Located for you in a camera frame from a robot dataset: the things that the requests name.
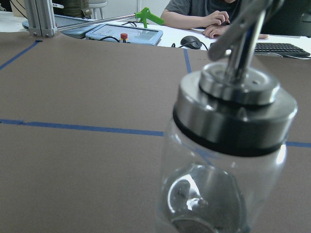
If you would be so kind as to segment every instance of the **chair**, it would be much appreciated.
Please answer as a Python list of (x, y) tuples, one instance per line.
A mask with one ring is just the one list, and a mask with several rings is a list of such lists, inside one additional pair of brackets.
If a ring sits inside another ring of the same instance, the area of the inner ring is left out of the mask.
[(101, 13), (101, 19), (104, 18), (104, 7), (107, 6), (107, 0), (89, 0), (89, 7), (92, 11), (92, 18), (98, 19), (97, 12), (98, 10)]

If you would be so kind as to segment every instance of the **black keyboard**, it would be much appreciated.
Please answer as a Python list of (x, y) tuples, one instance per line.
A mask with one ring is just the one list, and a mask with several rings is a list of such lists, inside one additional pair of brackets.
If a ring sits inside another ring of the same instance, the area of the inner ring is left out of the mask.
[(310, 53), (287, 43), (257, 43), (255, 53), (276, 53), (281, 56), (308, 57)]

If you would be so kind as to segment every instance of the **blue tape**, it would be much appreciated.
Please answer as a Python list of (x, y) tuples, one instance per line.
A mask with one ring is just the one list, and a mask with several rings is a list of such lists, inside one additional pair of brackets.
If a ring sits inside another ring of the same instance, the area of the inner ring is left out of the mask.
[(305, 148), (311, 148), (311, 143), (305, 143), (305, 142), (286, 142), (286, 145), (288, 147), (305, 147)]
[(184, 57), (185, 57), (185, 62), (186, 62), (186, 68), (187, 68), (187, 73), (191, 73), (191, 65), (190, 65), (190, 61), (189, 61), (189, 56), (188, 56), (188, 50), (187, 49), (183, 49), (184, 50)]
[(39, 42), (42, 42), (42, 40), (35, 40), (35, 42), (30, 45), (28, 48), (24, 49), (22, 52), (20, 52), (19, 54), (17, 54), (16, 56), (14, 56), (13, 58), (11, 58), (9, 61), (5, 62), (4, 64), (2, 64), (0, 66), (0, 70), (2, 70), (3, 68), (5, 68), (7, 65), (9, 65), (10, 63), (12, 63), (13, 61), (15, 61), (17, 58), (19, 58), (21, 55), (25, 54), (27, 51), (31, 50), (34, 46), (36, 46)]
[(127, 134), (138, 134), (138, 135), (147, 135), (147, 136), (160, 136), (160, 137), (164, 135), (162, 131), (121, 129), (121, 128), (97, 127), (97, 126), (86, 126), (86, 125), (69, 125), (69, 124), (57, 124), (57, 123), (35, 122), (35, 121), (23, 122), (22, 120), (0, 119), (0, 123), (23, 125), (23, 126), (57, 128), (57, 129), (69, 129), (69, 130), (98, 131), (98, 132), (107, 132), (107, 133), (127, 133)]

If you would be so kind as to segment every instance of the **hand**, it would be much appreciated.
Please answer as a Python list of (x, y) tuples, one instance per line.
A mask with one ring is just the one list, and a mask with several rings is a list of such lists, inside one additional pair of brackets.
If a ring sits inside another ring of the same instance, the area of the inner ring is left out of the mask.
[(226, 25), (226, 26), (210, 25), (205, 28), (202, 34), (209, 38), (214, 38), (214, 36), (224, 34), (225, 31), (228, 29), (228, 27), (230, 26), (229, 25)]
[(224, 22), (230, 23), (227, 11), (215, 11), (212, 14), (203, 17), (203, 27), (221, 25)]

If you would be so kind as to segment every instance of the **computer mouse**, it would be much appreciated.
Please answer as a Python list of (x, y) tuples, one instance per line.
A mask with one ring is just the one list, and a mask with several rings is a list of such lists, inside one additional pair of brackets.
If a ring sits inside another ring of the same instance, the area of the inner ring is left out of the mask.
[(186, 47), (194, 50), (198, 50), (202, 46), (200, 40), (193, 35), (187, 35), (184, 38), (182, 38), (180, 44), (185, 45)]

